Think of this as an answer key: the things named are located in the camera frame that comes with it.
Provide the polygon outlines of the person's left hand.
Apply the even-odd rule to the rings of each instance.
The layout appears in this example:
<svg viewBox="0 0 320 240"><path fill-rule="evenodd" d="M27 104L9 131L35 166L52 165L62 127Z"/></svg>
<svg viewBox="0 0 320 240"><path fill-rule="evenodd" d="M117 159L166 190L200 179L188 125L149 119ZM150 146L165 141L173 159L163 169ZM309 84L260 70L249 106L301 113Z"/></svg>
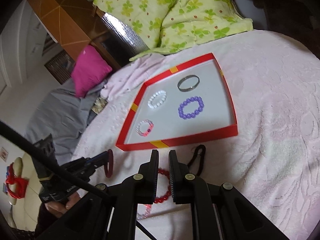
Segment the person's left hand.
<svg viewBox="0 0 320 240"><path fill-rule="evenodd" d="M67 203L62 204L60 202L48 202L45 204L46 209L55 217L62 217L68 210L70 210L79 200L80 195L75 192L68 197Z"/></svg>

